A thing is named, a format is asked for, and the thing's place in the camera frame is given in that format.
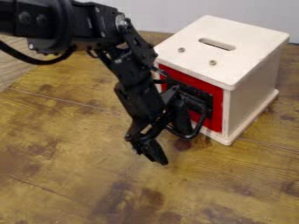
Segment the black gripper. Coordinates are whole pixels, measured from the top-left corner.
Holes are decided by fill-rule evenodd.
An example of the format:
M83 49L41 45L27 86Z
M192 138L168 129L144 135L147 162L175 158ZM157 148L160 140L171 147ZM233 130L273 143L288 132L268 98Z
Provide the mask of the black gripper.
M165 130L171 121L172 130L176 133L184 136L192 133L185 103L180 99L173 101L179 91L180 88L175 85L160 92L151 79L128 87L121 82L115 86L116 96L132 119L125 140L132 144L139 154L143 154L151 162L160 165L168 165L168 158L156 137Z

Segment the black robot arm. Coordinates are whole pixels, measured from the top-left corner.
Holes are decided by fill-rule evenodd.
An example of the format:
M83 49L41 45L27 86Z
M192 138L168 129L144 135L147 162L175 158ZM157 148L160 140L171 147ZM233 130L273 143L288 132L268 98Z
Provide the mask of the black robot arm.
M155 67L155 47L139 35L131 19L116 8L77 0L0 0L0 33L27 39L28 48L55 59L35 59L0 40L0 51L33 65L65 60L77 50L101 60L117 78L115 92L132 118L125 140L136 153L168 164L156 137L163 130L192 133L179 88L159 91L171 82Z

